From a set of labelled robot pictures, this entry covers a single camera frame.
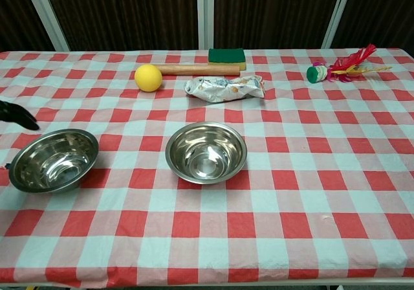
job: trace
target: stainless steel bowl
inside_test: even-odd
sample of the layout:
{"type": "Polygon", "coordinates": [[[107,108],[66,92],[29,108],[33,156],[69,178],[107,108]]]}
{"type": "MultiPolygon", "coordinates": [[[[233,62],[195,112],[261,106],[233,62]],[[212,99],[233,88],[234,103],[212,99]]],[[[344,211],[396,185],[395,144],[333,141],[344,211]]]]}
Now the stainless steel bowl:
{"type": "Polygon", "coordinates": [[[168,166],[181,178],[213,184],[233,177],[244,166],[247,147],[236,130],[203,122],[178,130],[166,147],[168,166]]]}
{"type": "Polygon", "coordinates": [[[92,168],[97,155],[98,141],[87,131],[53,131],[22,149],[14,157],[8,176],[24,192],[72,190],[92,168]]]}

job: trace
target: yellow sponge layer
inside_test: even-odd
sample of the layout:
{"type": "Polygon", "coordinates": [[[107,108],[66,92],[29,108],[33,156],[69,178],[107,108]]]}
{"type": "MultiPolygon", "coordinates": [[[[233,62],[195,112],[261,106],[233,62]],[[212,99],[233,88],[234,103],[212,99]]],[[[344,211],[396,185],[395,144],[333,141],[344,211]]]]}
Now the yellow sponge layer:
{"type": "Polygon", "coordinates": [[[238,65],[240,71],[246,70],[246,62],[208,62],[209,65],[238,65]]]}

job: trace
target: red feather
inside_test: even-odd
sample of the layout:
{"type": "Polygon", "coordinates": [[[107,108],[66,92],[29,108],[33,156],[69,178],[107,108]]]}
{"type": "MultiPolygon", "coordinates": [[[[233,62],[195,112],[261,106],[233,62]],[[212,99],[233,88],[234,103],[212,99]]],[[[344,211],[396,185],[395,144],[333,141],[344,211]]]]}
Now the red feather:
{"type": "Polygon", "coordinates": [[[366,48],[360,49],[358,52],[355,52],[348,57],[338,58],[335,63],[329,68],[331,71],[346,70],[353,65],[359,65],[365,59],[368,58],[376,50],[376,47],[373,44],[369,44],[366,48]]]}

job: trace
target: yellow ball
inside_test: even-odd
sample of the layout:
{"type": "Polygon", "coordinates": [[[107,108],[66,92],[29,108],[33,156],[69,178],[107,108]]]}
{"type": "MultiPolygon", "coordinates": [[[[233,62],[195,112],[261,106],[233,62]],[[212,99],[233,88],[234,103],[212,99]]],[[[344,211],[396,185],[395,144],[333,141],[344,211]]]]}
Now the yellow ball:
{"type": "Polygon", "coordinates": [[[161,71],[154,65],[141,65],[135,71],[135,82],[142,91],[156,91],[162,83],[161,71]]]}

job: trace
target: green sponge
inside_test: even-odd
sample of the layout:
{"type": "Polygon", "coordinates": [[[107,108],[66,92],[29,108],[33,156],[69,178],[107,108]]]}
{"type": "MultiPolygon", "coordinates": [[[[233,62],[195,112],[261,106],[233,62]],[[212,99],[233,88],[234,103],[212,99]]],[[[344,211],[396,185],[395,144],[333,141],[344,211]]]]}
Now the green sponge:
{"type": "Polygon", "coordinates": [[[246,70],[246,56],[243,49],[209,49],[209,65],[238,65],[246,70]]]}

